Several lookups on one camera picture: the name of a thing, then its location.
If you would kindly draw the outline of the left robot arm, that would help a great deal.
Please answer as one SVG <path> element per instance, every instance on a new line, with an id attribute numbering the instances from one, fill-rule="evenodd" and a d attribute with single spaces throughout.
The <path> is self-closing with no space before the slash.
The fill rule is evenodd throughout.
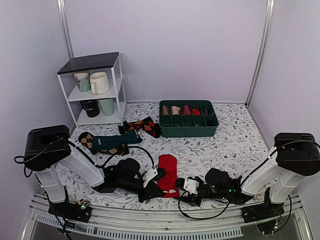
<path id="1" fill-rule="evenodd" d="M 133 158 L 122 159 L 116 165 L 97 165 L 70 141 L 69 129 L 65 125 L 31 130 L 27 135 L 22 164 L 34 172 L 63 217 L 70 217 L 75 210 L 67 200 L 68 192 L 58 177 L 57 164 L 69 168 L 98 193 L 123 189 L 136 193 L 141 203 L 165 196 L 164 190 L 157 185 L 166 174 L 164 168 L 152 167 L 141 173 L 140 164 Z"/>

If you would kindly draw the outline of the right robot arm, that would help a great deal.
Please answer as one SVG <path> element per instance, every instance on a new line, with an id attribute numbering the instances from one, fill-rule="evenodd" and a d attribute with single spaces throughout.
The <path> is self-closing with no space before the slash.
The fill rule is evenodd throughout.
<path id="1" fill-rule="evenodd" d="M 311 133 L 281 132 L 267 158 L 245 178 L 231 178 L 226 171 L 211 168 L 204 179 L 177 178 L 175 186 L 183 193 L 176 199 L 200 206 L 202 199 L 221 199 L 234 205 L 250 201 L 258 191 L 275 177 L 280 183 L 270 190 L 269 199 L 259 206 L 262 218 L 269 218 L 305 177 L 320 171 L 320 145 Z"/>

